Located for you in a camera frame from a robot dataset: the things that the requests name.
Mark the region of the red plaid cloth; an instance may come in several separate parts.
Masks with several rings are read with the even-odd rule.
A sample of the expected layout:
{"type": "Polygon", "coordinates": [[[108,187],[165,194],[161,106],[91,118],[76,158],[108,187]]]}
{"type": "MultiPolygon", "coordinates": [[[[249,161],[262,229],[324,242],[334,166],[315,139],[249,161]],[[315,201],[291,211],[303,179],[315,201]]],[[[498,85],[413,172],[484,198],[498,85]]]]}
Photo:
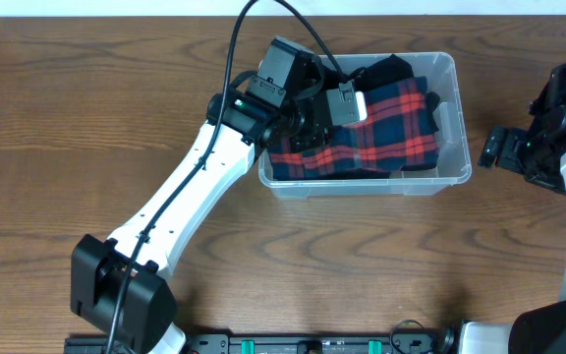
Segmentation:
{"type": "Polygon", "coordinates": [[[268,151],[272,178],[292,180],[383,179],[393,172],[437,166],[439,131],[433,119],[437,95],[425,77],[413,77],[365,93],[368,118],[329,131],[326,145],[292,152],[289,143],[268,151]]]}

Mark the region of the clear plastic storage bin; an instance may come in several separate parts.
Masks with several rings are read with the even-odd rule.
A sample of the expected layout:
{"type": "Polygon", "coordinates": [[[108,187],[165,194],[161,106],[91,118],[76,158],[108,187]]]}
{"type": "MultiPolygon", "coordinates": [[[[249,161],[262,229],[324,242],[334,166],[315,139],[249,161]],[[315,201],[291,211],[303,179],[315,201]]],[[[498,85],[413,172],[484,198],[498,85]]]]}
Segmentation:
{"type": "Polygon", "coordinates": [[[268,154],[263,153],[258,161],[258,177],[275,197],[432,196],[469,180],[472,163],[454,59],[445,52],[404,52],[398,56],[412,66],[416,77],[425,77],[429,90],[439,95],[439,105],[433,112],[439,128],[435,133],[439,145],[436,167],[423,171],[392,172],[387,179],[278,181],[273,177],[268,154]]]}

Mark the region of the large black garment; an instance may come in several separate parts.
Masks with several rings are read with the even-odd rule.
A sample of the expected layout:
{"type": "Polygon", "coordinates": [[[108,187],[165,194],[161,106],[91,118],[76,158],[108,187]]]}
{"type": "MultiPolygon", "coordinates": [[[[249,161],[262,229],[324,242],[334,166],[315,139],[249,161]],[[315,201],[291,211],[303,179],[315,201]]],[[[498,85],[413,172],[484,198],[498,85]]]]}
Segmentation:
{"type": "Polygon", "coordinates": [[[433,112],[440,102],[425,77],[396,55],[352,74],[366,98],[368,118],[337,128],[328,146],[306,157],[315,179],[387,178],[392,172],[436,167],[439,131],[433,112]]]}

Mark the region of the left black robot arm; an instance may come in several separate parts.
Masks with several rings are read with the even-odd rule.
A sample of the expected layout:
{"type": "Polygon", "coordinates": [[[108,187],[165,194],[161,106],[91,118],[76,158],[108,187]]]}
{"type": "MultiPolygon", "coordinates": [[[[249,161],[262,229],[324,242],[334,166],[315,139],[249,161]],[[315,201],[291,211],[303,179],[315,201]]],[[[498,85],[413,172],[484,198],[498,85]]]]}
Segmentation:
{"type": "Polygon", "coordinates": [[[314,143],[312,109],[326,75],[310,49],[277,36],[255,71],[225,79],[208,103],[196,140],[136,215],[101,241],[86,234],[71,255],[71,310],[107,333],[102,353],[178,353],[168,281],[215,204],[283,139],[314,143]]]}

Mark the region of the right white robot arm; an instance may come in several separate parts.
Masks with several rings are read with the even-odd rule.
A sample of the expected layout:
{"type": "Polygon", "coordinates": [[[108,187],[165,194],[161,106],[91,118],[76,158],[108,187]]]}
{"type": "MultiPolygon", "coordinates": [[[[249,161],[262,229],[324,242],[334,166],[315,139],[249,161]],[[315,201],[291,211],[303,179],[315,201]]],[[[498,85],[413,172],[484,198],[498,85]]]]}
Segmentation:
{"type": "MultiPolygon", "coordinates": [[[[531,103],[527,130],[494,127],[479,165],[496,166],[566,199],[566,63],[555,67],[531,103]]],[[[460,353],[566,353],[566,260],[557,302],[525,312],[512,324],[462,324],[460,353]]]]}

